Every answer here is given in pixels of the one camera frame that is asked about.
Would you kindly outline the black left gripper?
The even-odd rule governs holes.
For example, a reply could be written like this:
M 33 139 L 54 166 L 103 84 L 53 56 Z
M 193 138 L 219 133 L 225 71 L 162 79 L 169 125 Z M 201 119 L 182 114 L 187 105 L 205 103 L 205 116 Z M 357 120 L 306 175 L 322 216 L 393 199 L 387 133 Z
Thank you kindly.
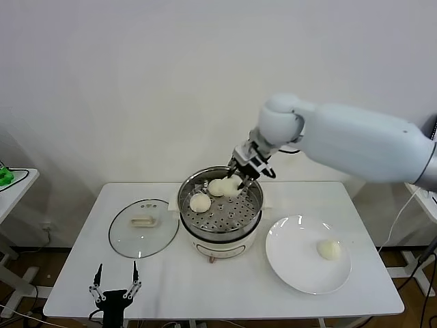
M 94 275 L 93 284 L 89 286 L 89 292 L 96 302 L 96 307 L 103 312 L 103 328 L 120 328 L 124 324 L 124 310 L 132 304 L 132 299 L 141 288 L 137 263 L 133 262 L 132 283 L 128 290 L 110 290 L 103 292 L 105 300 L 102 300 L 100 282 L 102 276 L 102 264 L 99 265 Z

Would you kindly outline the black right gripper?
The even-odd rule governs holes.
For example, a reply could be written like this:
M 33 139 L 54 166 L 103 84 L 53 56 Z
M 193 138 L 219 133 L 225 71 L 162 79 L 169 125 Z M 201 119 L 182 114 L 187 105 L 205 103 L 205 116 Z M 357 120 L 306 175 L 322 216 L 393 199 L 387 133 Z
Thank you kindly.
M 252 178 L 260 177 L 259 166 L 261 164 L 258 154 L 250 143 L 239 144 L 232 152 L 232 162 L 228 163 L 227 177 L 231 178 L 238 170 L 245 176 L 238 185 L 238 190 L 249 188 L 252 184 Z

